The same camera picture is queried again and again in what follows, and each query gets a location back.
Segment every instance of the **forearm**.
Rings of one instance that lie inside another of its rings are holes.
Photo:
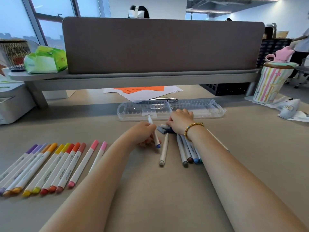
[[[227,152],[205,128],[193,126],[190,129],[188,136],[198,149],[236,232],[307,231],[274,192]]]
[[[304,36],[300,36],[298,38],[293,39],[292,42],[293,41],[298,41],[298,40],[303,40],[303,39],[306,39],[306,38],[307,38],[307,36],[305,36],[305,35]]]
[[[114,193],[134,145],[125,135],[104,153],[41,232],[103,231]]]

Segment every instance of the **green tissue package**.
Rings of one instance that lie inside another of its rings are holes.
[[[27,73],[55,73],[68,66],[64,50],[43,45],[35,53],[27,55],[23,63]]]

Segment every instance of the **person's left hand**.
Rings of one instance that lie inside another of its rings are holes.
[[[125,132],[125,135],[132,140],[134,144],[138,144],[142,147],[154,142],[152,133],[156,130],[155,124],[150,124],[146,121],[141,121],[137,125],[130,128]]]

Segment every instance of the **bracelet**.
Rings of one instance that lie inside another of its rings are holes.
[[[190,142],[191,142],[191,140],[188,138],[187,133],[188,133],[188,130],[189,130],[192,126],[195,126],[195,125],[202,125],[202,126],[204,127],[204,123],[202,122],[202,123],[193,123],[193,124],[189,125],[189,126],[186,128],[186,130],[184,131],[184,136],[185,136],[185,138],[186,138],[188,141],[190,141]]]

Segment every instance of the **plastic marker case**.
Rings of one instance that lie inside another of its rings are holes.
[[[118,106],[121,121],[168,120],[172,111],[187,109],[194,112],[194,119],[222,117],[225,110],[213,99],[147,100],[125,102]]]

